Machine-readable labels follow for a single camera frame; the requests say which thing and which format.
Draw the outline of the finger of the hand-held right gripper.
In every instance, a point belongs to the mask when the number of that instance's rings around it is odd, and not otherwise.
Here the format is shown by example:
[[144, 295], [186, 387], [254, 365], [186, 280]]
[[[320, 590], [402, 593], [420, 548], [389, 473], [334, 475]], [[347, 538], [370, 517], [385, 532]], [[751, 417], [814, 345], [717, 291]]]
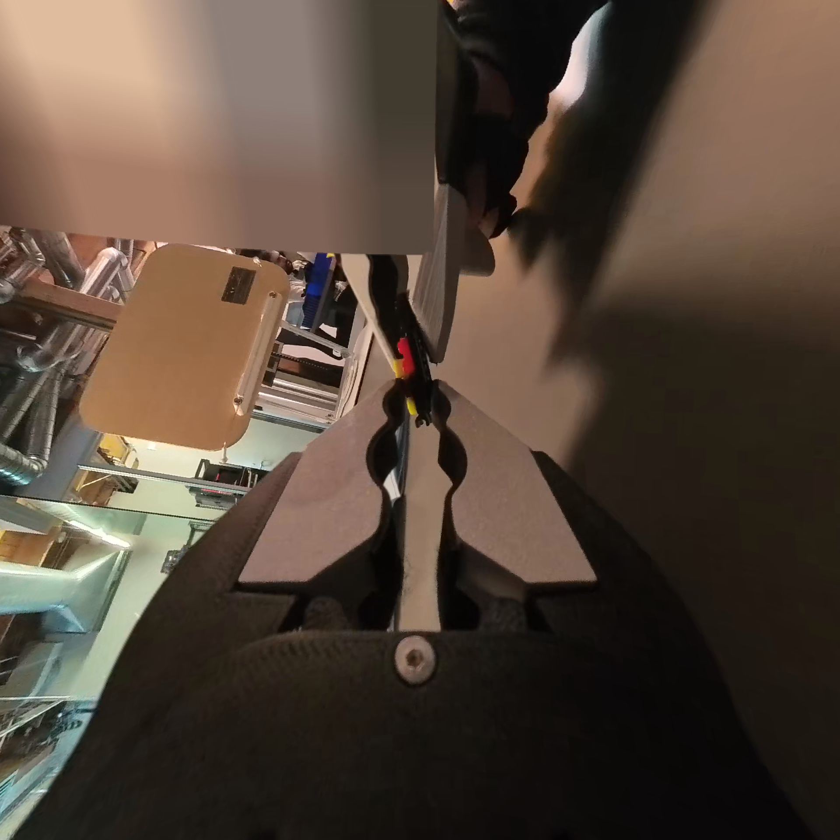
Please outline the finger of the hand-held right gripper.
[[443, 362], [455, 318], [459, 276], [466, 256], [467, 204], [452, 186], [438, 184], [433, 240], [409, 281], [408, 300], [429, 360]]
[[402, 379], [404, 337], [402, 306], [407, 292], [405, 255], [343, 255], [343, 272], [371, 327], [377, 346], [397, 379]]

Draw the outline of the person's right hand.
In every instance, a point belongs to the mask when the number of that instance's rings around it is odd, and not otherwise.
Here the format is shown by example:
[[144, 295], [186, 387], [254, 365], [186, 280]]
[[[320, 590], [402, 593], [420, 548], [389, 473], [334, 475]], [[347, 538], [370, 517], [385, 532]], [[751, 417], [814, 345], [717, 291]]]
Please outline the person's right hand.
[[512, 190], [563, 72], [552, 47], [553, 2], [457, 2], [456, 34], [475, 73], [469, 117], [471, 222], [499, 236], [517, 210]]

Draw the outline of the stack of blue bins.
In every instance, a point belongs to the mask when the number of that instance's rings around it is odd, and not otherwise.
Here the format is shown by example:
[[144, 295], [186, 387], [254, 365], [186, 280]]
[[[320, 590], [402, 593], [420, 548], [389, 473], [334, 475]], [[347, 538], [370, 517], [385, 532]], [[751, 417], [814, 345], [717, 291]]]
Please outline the stack of blue bins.
[[308, 264], [301, 322], [305, 330], [315, 330], [323, 321], [333, 294], [335, 265], [336, 255], [333, 253], [317, 253], [314, 261]]

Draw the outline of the black red yellow lego assembly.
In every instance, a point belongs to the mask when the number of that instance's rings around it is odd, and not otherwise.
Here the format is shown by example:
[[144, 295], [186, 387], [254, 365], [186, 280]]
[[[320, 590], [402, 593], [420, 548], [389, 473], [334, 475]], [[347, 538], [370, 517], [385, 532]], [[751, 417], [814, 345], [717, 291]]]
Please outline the black red yellow lego assembly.
[[406, 409], [415, 426], [431, 425], [435, 383], [424, 343], [413, 333], [397, 341], [393, 369]]

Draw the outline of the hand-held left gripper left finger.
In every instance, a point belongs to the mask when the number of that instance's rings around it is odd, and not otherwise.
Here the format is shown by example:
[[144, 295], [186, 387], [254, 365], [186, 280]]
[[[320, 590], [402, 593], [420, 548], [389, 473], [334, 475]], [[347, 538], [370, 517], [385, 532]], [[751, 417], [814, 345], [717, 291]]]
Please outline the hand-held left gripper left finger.
[[335, 422], [303, 451], [238, 577], [242, 587], [377, 587], [371, 561], [390, 502], [403, 419], [397, 382]]

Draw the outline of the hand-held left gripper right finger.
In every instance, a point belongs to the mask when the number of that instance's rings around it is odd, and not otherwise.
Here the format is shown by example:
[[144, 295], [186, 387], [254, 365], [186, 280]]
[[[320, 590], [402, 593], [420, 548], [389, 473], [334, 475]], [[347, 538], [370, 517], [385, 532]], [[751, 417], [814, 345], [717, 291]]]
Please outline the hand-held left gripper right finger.
[[435, 384], [437, 462], [450, 481], [438, 595], [527, 601], [592, 587], [596, 575], [534, 453], [444, 381]]

